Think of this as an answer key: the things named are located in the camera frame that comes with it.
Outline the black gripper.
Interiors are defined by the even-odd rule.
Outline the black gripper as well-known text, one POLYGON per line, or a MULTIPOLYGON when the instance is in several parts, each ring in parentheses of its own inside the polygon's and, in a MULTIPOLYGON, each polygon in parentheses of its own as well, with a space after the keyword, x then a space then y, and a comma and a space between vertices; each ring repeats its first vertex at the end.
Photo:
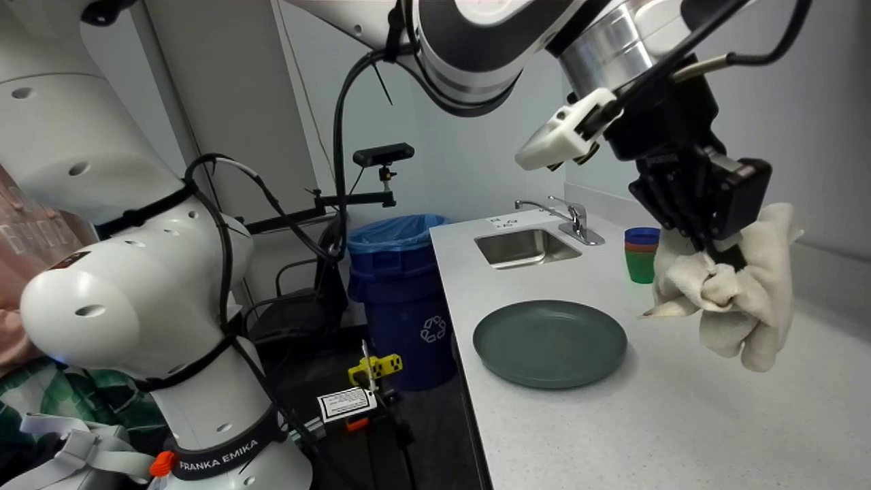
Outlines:
POLYGON ((636 163, 632 196, 719 265, 745 268, 730 236, 756 221, 772 167, 730 159, 714 134, 719 104, 706 80, 658 83, 617 95, 624 115, 604 132, 620 160, 636 163))

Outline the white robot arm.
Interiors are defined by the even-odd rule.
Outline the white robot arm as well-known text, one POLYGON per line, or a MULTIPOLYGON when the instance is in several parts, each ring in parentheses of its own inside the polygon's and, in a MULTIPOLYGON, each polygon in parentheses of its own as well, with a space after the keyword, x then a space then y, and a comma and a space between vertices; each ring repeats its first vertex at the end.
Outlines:
MULTIPOLYGON (((133 0, 0 0, 0 156, 25 196, 96 227, 99 241, 25 284, 31 340, 77 367, 110 367, 168 419, 157 490, 308 490, 310 432, 281 415, 228 290, 250 232, 193 174, 174 174, 82 43, 133 0)), ((581 49, 617 0, 291 0, 408 68, 454 115, 487 115, 525 59, 581 49)))

